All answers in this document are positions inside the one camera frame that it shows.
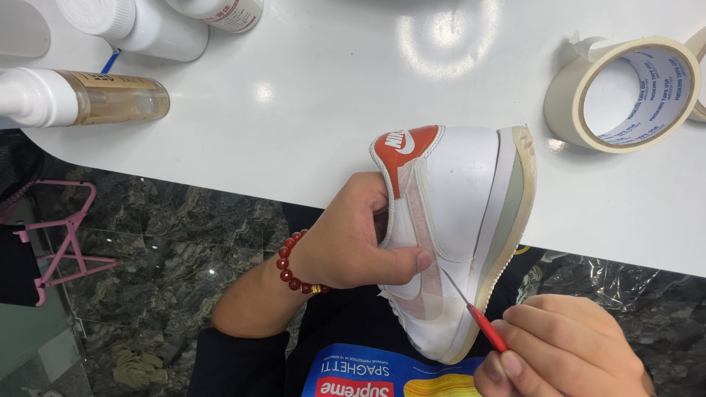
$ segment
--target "white swoosh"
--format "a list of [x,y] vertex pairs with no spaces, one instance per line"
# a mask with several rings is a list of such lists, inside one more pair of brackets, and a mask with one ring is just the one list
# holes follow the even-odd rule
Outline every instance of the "white swoosh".
[[408,155],[414,150],[414,139],[408,130],[405,130],[405,147],[401,149],[395,149],[402,155]]

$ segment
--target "red tool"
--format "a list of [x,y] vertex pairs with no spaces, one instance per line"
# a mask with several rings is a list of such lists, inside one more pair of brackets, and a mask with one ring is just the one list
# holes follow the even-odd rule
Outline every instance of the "red tool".
[[473,319],[476,321],[476,323],[478,323],[478,326],[481,328],[481,331],[483,331],[483,333],[488,338],[490,343],[493,344],[495,349],[499,352],[504,352],[505,350],[507,350],[508,346],[505,344],[505,342],[503,342],[503,339],[498,335],[498,332],[495,331],[495,328],[490,325],[490,321],[485,318],[485,316],[481,313],[480,310],[476,309],[475,306],[468,302],[468,299],[466,299],[466,297],[463,295],[463,292],[461,292],[461,289],[458,287],[458,285],[453,282],[451,276],[448,275],[445,270],[441,269],[441,271],[446,274],[448,280],[451,282],[453,287],[456,288],[458,294],[461,295],[463,302],[466,302],[466,308],[468,308],[468,311],[471,313],[471,316],[473,316]]

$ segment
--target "orange heel tab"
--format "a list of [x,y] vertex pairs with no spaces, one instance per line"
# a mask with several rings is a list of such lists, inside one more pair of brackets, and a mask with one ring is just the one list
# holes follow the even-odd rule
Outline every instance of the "orange heel tab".
[[400,197],[397,169],[418,158],[434,142],[439,126],[423,126],[410,130],[388,132],[375,142],[375,154],[382,160],[390,175],[395,199]]

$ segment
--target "hand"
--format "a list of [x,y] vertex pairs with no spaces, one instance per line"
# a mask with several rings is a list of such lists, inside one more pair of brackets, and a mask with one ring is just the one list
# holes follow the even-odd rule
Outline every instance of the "hand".
[[289,256],[294,277],[334,288],[402,285],[431,265],[422,248],[378,248],[387,228],[388,190],[380,172],[353,174]]
[[484,397],[654,395],[618,323],[587,298],[537,295],[492,324],[510,350],[478,367]]

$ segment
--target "nike cortez sneaker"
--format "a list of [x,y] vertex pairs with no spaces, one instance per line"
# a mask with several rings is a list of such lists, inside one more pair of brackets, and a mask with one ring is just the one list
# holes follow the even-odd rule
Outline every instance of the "nike cortez sneaker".
[[425,126],[377,138],[370,154],[390,197],[384,249],[423,247],[428,269],[406,285],[381,285],[412,345],[445,364],[464,358],[530,216],[537,171],[530,130]]

